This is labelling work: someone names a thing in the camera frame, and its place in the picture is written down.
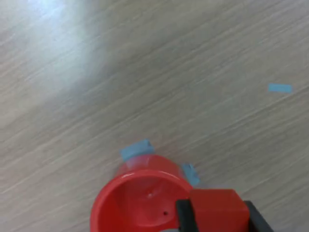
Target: red plastic cup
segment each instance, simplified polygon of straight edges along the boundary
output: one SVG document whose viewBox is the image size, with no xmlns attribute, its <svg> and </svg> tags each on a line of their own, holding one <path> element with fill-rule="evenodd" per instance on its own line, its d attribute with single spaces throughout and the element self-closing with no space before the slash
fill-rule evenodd
<svg viewBox="0 0 309 232">
<path fill-rule="evenodd" d="M 167 158 L 129 159 L 97 196 L 90 232 L 158 232 L 177 228 L 175 202 L 189 198 L 192 186 Z"/>
</svg>

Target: table surface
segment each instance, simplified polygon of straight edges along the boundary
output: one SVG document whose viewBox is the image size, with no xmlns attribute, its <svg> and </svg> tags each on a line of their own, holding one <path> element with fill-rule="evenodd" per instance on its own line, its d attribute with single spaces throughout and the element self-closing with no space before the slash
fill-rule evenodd
<svg viewBox="0 0 309 232">
<path fill-rule="evenodd" d="M 276 231 L 309 230 L 309 1 L 0 0 L 0 12 L 1 231 L 89 231 L 119 150 L 144 138 Z"/>
</svg>

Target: blue tape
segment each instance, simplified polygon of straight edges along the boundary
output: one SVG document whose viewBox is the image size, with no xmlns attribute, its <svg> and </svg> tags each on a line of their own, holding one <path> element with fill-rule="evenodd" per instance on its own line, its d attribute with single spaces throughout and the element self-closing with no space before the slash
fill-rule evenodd
<svg viewBox="0 0 309 232">
<path fill-rule="evenodd" d="M 184 163 L 181 165 L 181 167 L 190 185 L 192 186 L 198 185 L 198 183 L 200 182 L 200 179 L 193 165 L 190 163 Z"/>
<path fill-rule="evenodd" d="M 283 85 L 283 84 L 268 84 L 269 92 L 281 92 L 281 93 L 292 93 L 293 87 L 291 85 Z"/>
<path fill-rule="evenodd" d="M 137 143 L 134 143 L 130 146 L 125 147 L 120 151 L 121 157 L 124 162 L 128 161 L 132 157 L 145 155 L 145 154 L 153 154 L 154 147 L 151 145 L 148 139 L 144 139 Z"/>
</svg>

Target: red block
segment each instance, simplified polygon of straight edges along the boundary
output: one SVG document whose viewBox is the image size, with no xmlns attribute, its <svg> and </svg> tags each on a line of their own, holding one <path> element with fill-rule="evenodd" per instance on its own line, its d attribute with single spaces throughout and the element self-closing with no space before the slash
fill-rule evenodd
<svg viewBox="0 0 309 232">
<path fill-rule="evenodd" d="M 248 232 L 250 213 L 232 189 L 194 189 L 190 201 L 200 232 Z"/>
</svg>

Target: red cup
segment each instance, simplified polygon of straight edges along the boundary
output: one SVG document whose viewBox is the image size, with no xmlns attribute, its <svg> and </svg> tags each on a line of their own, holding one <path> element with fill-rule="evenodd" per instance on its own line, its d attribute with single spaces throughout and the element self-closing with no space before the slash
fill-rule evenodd
<svg viewBox="0 0 309 232">
<path fill-rule="evenodd" d="M 158 232 L 177 228 L 175 202 L 189 198 L 192 186 L 167 158 L 129 159 L 97 196 L 90 232 Z"/>
</svg>

